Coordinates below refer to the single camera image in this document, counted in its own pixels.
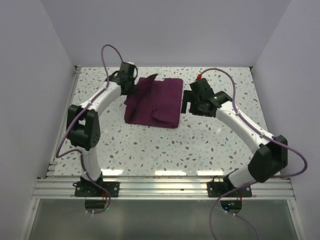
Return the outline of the purple surgical cloth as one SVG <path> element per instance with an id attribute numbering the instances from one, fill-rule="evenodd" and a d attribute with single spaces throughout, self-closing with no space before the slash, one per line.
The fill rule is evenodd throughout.
<path id="1" fill-rule="evenodd" d="M 179 126 L 184 81 L 180 78 L 156 80 L 157 76 L 139 78 L 134 94 L 124 101 L 125 123 L 166 129 Z"/>

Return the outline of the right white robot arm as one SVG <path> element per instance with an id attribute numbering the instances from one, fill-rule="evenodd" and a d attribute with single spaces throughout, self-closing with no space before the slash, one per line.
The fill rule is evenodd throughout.
<path id="1" fill-rule="evenodd" d="M 288 165 L 287 139 L 275 137 L 233 107 L 233 99 L 224 91 L 214 92 L 205 78 L 190 84 L 184 90 L 181 112 L 196 116 L 213 117 L 226 124 L 248 146 L 253 156 L 247 166 L 234 170 L 223 178 L 223 192 L 235 196 L 241 186 L 254 181 L 264 183 Z"/>

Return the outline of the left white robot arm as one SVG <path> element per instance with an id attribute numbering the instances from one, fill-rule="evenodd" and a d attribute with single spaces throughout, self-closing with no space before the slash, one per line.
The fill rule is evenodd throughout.
<path id="1" fill-rule="evenodd" d="M 134 93 L 137 76 L 138 68 L 132 62 L 122 62 L 92 97 L 68 108 L 65 137 L 80 151 L 82 178 L 89 181 L 86 190 L 92 196 L 99 196 L 104 190 L 98 180 L 102 171 L 96 150 L 101 138 L 100 116 L 119 97 Z"/>

